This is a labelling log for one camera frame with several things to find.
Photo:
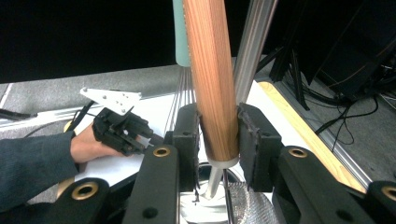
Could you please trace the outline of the aluminium frame bar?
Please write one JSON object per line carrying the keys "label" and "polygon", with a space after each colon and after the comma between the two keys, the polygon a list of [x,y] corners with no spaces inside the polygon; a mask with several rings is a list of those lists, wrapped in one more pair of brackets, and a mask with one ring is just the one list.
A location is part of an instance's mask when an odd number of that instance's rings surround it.
{"label": "aluminium frame bar", "polygon": [[82,107],[71,107],[66,109],[58,109],[51,111],[38,112],[37,116],[30,119],[24,120],[6,120],[0,119],[0,130],[11,130],[11,129],[19,129],[25,127],[32,127],[37,125],[44,125],[56,121],[63,121],[72,119],[74,115],[81,111]]}

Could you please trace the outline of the steel mesh skimmer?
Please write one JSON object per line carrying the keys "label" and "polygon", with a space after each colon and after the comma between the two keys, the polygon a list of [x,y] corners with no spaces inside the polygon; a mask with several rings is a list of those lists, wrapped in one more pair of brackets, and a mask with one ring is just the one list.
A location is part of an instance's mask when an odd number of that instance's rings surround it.
{"label": "steel mesh skimmer", "polygon": [[279,224],[264,193],[254,192],[244,182],[230,183],[228,172],[222,172],[228,224]]}

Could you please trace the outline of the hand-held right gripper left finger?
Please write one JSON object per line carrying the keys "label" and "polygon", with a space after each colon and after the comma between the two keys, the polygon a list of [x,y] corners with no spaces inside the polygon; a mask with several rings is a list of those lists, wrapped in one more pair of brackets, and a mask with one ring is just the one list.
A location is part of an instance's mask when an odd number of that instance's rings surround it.
{"label": "hand-held right gripper left finger", "polygon": [[179,156],[179,189],[193,191],[198,182],[199,116],[196,104],[182,106],[177,113],[173,144]]}

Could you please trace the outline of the dark equipment box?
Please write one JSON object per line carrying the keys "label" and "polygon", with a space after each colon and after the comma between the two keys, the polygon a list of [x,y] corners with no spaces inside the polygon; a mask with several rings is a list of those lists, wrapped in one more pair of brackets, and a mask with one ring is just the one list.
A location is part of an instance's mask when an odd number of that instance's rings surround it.
{"label": "dark equipment box", "polygon": [[396,49],[396,0],[323,0],[312,20],[304,74],[350,100],[374,93]]}

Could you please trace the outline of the round stainless steel plate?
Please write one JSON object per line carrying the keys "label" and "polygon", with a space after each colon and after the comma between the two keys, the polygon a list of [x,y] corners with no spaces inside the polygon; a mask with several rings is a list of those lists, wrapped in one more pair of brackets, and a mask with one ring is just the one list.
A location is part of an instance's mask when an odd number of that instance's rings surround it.
{"label": "round stainless steel plate", "polygon": [[278,0],[251,0],[233,74],[235,101],[248,99]]}

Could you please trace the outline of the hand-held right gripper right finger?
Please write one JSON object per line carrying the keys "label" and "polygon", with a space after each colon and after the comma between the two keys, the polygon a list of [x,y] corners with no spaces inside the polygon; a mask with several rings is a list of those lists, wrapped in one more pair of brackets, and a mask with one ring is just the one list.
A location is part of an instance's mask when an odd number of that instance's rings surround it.
{"label": "hand-held right gripper right finger", "polygon": [[240,165],[247,185],[254,191],[272,191],[270,161],[282,147],[282,137],[259,108],[238,106]]}

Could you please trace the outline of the whisk with teal handle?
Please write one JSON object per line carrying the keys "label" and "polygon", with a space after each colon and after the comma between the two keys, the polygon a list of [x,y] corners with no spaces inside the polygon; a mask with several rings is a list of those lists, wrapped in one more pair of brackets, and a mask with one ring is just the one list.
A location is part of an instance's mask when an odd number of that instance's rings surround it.
{"label": "whisk with teal handle", "polygon": [[178,110],[195,102],[195,93],[191,78],[191,60],[188,49],[187,31],[184,19],[183,0],[173,0],[175,25],[175,54],[178,65],[177,89],[165,123],[166,131],[173,131],[176,127]]}

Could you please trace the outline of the black tripod stand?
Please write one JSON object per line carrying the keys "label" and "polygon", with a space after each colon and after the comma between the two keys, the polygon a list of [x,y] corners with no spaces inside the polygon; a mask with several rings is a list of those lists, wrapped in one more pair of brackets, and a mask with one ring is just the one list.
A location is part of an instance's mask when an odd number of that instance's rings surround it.
{"label": "black tripod stand", "polygon": [[256,73],[259,73],[269,63],[273,63],[269,77],[274,82],[278,82],[281,81],[286,74],[289,74],[292,80],[292,89],[295,99],[305,110],[310,110],[304,98],[303,80],[298,64],[297,52],[291,47],[276,47],[259,60]]}

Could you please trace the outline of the white utensil holder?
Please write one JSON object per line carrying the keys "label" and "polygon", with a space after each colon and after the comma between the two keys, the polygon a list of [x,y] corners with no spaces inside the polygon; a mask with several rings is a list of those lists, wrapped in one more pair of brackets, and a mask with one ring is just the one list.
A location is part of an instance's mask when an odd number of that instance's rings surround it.
{"label": "white utensil holder", "polygon": [[221,173],[217,191],[209,198],[206,193],[211,170],[209,162],[202,161],[198,169],[198,186],[193,191],[180,193],[180,215],[186,224],[236,224],[236,220],[231,217],[231,184],[245,180],[242,168],[236,164],[227,169],[227,187],[224,186]]}

